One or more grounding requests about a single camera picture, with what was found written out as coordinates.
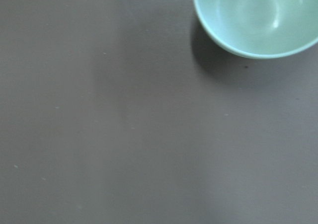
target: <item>mint green bowl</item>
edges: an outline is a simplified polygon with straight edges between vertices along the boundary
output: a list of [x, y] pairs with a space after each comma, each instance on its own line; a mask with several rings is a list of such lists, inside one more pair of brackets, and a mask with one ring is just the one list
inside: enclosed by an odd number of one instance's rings
[[194, 0], [204, 29], [225, 50], [272, 59], [318, 42], [318, 0]]

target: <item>table surface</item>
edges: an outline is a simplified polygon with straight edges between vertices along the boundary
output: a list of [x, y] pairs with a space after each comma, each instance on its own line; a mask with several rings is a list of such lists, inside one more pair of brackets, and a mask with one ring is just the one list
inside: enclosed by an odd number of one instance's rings
[[318, 222], [318, 46], [231, 55], [192, 0], [0, 16], [0, 223]]

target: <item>bowl rim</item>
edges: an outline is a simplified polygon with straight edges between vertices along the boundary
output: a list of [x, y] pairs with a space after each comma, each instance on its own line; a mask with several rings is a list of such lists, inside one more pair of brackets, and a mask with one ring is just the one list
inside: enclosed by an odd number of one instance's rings
[[220, 47], [222, 47], [223, 49], [227, 50], [228, 52], [233, 53], [233, 54], [238, 55], [238, 56], [241, 56], [241, 57], [250, 58], [250, 59], [275, 59], [275, 58], [282, 58], [282, 57], [286, 57], [286, 56], [290, 56], [290, 55], [294, 55], [294, 54], [300, 53], [300, 52], [310, 48], [311, 46], [315, 45], [318, 42], [318, 35], [317, 35], [317, 37], [315, 39], [313, 39], [312, 41], [306, 43], [305, 45], [303, 45], [303, 46], [301, 46], [299, 48], [290, 50], [288, 52], [278, 53], [278, 54], [255, 54], [255, 53], [249, 53], [249, 52], [237, 49], [237, 48], [229, 45], [224, 40], [222, 40], [216, 33], [214, 33], [214, 31], [211, 29], [209, 24], [204, 19], [203, 13], [202, 13], [202, 11], [200, 9], [200, 6], [199, 6], [199, 0], [193, 0], [193, 2], [194, 2], [195, 11], [196, 11], [196, 14], [197, 14], [197, 16], [199, 18], [199, 21], [201, 22], [204, 30], [214, 40], [214, 42], [216, 42]]

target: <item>bowl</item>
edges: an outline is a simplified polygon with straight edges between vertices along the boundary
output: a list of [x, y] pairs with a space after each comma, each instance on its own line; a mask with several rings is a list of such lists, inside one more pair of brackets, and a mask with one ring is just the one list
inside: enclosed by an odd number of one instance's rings
[[194, 0], [199, 20], [225, 50], [272, 59], [318, 42], [318, 0]]

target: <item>ceramic bowl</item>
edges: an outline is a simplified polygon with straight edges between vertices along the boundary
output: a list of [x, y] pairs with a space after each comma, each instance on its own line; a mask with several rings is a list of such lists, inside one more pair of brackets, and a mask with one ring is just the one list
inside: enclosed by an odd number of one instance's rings
[[271, 59], [318, 42], [318, 0], [194, 0], [199, 20], [225, 50]]

